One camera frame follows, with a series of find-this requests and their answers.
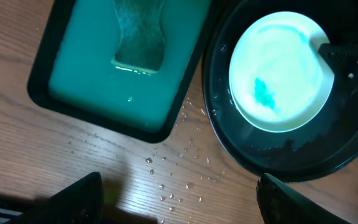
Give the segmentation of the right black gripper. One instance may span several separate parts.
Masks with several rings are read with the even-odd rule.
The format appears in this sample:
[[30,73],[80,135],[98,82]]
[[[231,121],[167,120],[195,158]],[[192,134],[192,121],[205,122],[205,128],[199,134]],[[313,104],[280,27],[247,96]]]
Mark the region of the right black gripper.
[[358,94],[358,45],[322,44],[318,53],[333,71],[339,89],[350,96]]

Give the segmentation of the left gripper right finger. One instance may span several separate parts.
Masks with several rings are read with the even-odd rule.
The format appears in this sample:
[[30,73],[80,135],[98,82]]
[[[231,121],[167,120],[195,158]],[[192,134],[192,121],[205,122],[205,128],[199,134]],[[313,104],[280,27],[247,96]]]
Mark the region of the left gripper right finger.
[[270,174],[261,176],[256,191],[261,216],[267,224],[348,223]]

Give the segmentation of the mint green plate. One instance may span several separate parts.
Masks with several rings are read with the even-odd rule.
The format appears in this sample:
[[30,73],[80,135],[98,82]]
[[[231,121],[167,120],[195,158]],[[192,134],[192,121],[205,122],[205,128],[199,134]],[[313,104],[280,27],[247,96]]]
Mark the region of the mint green plate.
[[334,72],[318,52],[327,43],[324,30],[296,12],[275,12],[248,27],[229,64],[229,89],[244,119],[271,133],[311,121],[333,89]]

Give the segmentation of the green scrubbing sponge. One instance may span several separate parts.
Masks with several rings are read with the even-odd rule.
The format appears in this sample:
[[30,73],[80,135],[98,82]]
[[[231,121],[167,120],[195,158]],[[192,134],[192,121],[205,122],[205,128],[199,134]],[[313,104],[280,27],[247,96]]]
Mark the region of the green scrubbing sponge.
[[164,0],[115,0],[120,28],[117,62],[145,72],[160,70],[166,43],[160,21],[164,4]]

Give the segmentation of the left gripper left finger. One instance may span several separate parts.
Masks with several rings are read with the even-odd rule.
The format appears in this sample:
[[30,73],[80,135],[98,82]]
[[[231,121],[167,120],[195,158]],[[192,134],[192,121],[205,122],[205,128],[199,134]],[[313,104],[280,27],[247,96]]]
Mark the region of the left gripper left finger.
[[95,224],[101,222],[103,204],[101,175],[92,172],[8,223]]

